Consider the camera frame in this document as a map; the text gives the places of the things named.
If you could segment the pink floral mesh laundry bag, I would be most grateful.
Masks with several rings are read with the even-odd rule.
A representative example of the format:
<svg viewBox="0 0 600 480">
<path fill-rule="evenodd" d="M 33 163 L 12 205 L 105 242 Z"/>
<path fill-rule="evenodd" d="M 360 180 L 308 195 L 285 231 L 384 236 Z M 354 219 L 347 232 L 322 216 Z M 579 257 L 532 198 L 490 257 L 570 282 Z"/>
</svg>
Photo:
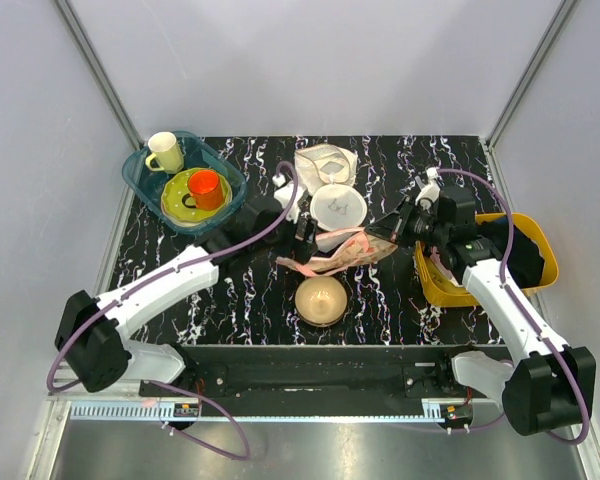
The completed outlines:
<svg viewBox="0 0 600 480">
<path fill-rule="evenodd" d="M 375 264 L 397 249 L 395 244 L 366 233 L 363 227 L 318 234 L 316 245 L 325 256 L 313 255 L 306 263 L 285 257 L 278 257 L 275 262 L 305 277 L 323 277 L 351 267 Z"/>
</svg>

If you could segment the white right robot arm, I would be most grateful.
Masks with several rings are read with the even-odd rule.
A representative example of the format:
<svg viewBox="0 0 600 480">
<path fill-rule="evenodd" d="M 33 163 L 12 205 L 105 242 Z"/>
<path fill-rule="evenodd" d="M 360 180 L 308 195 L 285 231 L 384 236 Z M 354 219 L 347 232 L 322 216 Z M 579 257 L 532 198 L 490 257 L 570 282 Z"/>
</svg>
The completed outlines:
<svg viewBox="0 0 600 480">
<path fill-rule="evenodd" d="M 511 362 L 478 350 L 453 356 L 434 371 L 446 396 L 467 387 L 502 409 L 511 427 L 528 436 L 571 425 L 589 431 L 596 361 L 585 347 L 571 347 L 548 326 L 515 283 L 493 243 L 479 235 L 473 194 L 448 186 L 437 200 L 405 197 L 366 233 L 399 247 L 434 247 L 443 265 L 479 303 L 505 341 Z"/>
</svg>

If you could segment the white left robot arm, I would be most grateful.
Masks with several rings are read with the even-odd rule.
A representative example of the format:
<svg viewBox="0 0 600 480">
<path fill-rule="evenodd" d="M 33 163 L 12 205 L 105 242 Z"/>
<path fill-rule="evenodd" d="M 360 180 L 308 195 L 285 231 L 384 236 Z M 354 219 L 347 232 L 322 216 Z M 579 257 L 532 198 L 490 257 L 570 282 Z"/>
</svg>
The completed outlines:
<svg viewBox="0 0 600 480">
<path fill-rule="evenodd" d="M 96 297 L 80 290 L 66 301 L 54 340 L 57 359 L 87 392 L 120 380 L 158 380 L 176 396 L 195 386 L 196 372 L 169 344 L 133 335 L 174 304 L 207 290 L 241 260 L 270 250 L 306 261 L 316 251 L 317 223 L 308 213 L 291 216 L 270 197 L 244 204 L 220 226 L 202 234 L 172 260 L 131 283 Z"/>
</svg>

